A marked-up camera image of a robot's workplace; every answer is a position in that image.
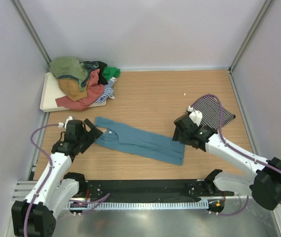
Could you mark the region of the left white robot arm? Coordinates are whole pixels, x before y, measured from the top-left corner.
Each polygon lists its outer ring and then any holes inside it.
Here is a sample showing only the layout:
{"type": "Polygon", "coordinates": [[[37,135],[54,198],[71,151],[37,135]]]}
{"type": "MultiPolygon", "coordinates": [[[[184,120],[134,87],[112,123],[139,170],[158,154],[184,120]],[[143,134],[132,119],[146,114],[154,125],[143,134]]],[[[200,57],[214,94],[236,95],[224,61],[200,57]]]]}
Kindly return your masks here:
{"type": "Polygon", "coordinates": [[[17,237],[50,237],[57,218],[70,199],[86,194],[83,174],[66,173],[78,154],[84,153],[103,133],[89,119],[68,117],[57,124],[65,129],[47,154],[48,164],[23,201],[15,201],[12,224],[17,237]]]}

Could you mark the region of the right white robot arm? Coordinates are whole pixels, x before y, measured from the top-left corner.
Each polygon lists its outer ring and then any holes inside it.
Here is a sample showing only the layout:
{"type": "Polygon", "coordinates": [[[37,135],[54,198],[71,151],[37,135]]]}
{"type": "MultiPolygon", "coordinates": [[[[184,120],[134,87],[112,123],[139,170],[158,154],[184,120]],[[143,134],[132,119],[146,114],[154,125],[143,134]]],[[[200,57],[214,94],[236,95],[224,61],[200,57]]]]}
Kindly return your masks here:
{"type": "Polygon", "coordinates": [[[233,175],[217,171],[205,182],[205,191],[212,196],[231,191],[252,197],[258,205],[274,210],[281,204],[281,160],[257,156],[224,138],[216,129],[197,125],[189,115],[174,121],[174,141],[216,155],[243,172],[233,175]]]}

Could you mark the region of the black white striped tank top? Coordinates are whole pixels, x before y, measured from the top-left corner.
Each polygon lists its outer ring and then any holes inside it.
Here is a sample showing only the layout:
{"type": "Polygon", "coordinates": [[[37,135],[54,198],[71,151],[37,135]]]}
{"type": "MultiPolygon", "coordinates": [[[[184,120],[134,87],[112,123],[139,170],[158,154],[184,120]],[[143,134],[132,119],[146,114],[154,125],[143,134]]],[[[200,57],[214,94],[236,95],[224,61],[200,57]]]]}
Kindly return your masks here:
{"type": "Polygon", "coordinates": [[[208,125],[216,130],[226,126],[236,118],[236,115],[226,110],[217,100],[215,95],[204,95],[196,100],[192,105],[194,109],[202,112],[200,126],[208,125]]]}

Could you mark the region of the light blue tank top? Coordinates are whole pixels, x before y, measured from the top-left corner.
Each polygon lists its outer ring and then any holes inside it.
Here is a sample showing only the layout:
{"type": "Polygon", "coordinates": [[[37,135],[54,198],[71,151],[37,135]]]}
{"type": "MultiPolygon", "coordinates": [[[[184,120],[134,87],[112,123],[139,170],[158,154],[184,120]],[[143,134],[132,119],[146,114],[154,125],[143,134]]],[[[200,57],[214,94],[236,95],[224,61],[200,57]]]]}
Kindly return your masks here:
{"type": "Polygon", "coordinates": [[[103,117],[97,117],[95,125],[106,129],[96,141],[102,147],[174,165],[183,164],[185,145],[173,141],[171,137],[103,117]]]}

